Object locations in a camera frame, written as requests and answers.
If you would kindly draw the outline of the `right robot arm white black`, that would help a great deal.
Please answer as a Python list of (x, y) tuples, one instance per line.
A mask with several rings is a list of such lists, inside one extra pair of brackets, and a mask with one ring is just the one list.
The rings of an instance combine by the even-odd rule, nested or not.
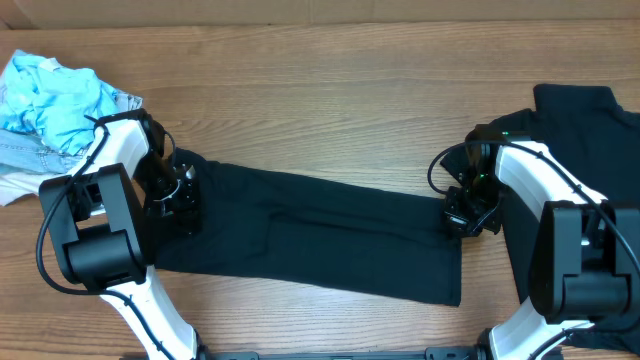
[(469, 347), (429, 348), (429, 359), (541, 359), (607, 320), (639, 325), (639, 211), (577, 180), (547, 146), (520, 131), (479, 125), (460, 148), (468, 164), (444, 191), (443, 220), (457, 237), (499, 231), (514, 193), (538, 221), (528, 296)]

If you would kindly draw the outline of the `black t-shirt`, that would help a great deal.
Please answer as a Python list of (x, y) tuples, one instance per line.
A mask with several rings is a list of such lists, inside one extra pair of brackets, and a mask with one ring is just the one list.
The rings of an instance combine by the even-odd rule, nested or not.
[(199, 178), (202, 229), (161, 240), (157, 268), (460, 304), (439, 200), (177, 156)]

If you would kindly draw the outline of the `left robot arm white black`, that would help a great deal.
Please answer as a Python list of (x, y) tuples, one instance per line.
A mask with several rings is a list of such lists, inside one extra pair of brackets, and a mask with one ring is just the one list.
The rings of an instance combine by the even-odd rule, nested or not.
[(164, 240), (198, 232), (199, 179), (165, 144), (172, 136), (144, 109), (94, 120), (95, 141), (70, 174), (44, 181), (36, 243), (49, 237), (71, 295), (98, 296), (124, 319), (149, 359), (206, 359), (196, 329), (178, 313), (155, 269)]

